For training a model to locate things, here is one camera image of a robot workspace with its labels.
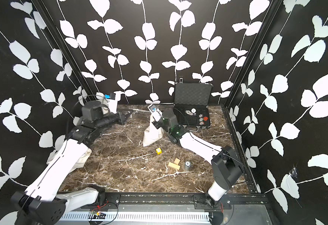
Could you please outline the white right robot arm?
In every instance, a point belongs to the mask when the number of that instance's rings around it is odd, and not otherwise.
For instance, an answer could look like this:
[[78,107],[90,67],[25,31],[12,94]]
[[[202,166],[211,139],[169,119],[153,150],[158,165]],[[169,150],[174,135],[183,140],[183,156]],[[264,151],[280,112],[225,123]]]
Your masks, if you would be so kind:
[[157,129],[162,128],[172,143],[194,152],[211,164],[214,182],[205,194],[206,199],[195,199],[195,203],[202,203],[211,210],[216,207],[223,209],[223,204],[227,202],[223,196],[244,171],[244,165],[235,150],[230,146],[221,147],[198,138],[177,122],[172,109],[162,112],[154,104],[149,105],[148,109],[154,118],[152,124]]

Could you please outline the cream cloth bag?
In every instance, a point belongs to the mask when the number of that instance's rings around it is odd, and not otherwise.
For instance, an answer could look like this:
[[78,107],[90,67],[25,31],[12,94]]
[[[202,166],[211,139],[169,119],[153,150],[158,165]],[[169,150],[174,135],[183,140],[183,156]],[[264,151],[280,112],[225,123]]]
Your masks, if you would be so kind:
[[96,98],[100,102],[100,107],[103,111],[103,114],[108,114],[108,113],[116,114],[117,113],[117,105],[118,105],[118,102],[121,99],[121,93],[118,92],[118,91],[116,91],[115,93],[116,93],[116,96],[117,96],[117,101],[113,101],[113,100],[107,101],[104,98],[105,94],[103,94],[101,92],[96,93]]
[[[47,162],[46,164],[49,165],[54,157],[58,154],[58,150],[54,150],[52,153],[50,153],[48,159],[47,159]],[[84,154],[82,154],[80,156],[80,158],[75,162],[75,164],[73,165],[73,167],[71,168],[71,170],[69,171],[69,173],[73,172],[74,170],[76,169],[79,169],[79,168],[83,168],[86,161],[88,160],[88,158],[91,156],[92,154],[92,150],[91,149],[87,149],[86,152]]]
[[150,116],[150,125],[144,131],[143,147],[149,146],[154,142],[160,140],[164,136],[164,130],[159,127],[156,128],[153,124],[155,122],[153,116]]

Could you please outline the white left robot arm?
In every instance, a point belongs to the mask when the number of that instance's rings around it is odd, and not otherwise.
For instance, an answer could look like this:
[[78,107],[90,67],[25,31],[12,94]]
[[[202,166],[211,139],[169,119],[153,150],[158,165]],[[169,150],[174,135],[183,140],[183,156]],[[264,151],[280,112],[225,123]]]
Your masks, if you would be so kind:
[[90,149],[103,131],[114,124],[124,125],[132,111],[117,111],[115,100],[92,100],[81,108],[77,125],[67,130],[65,141],[46,169],[25,191],[15,192],[11,202],[18,210],[15,224],[54,225],[61,217],[77,208],[108,203],[106,191],[98,185],[69,194],[58,194],[67,175]]

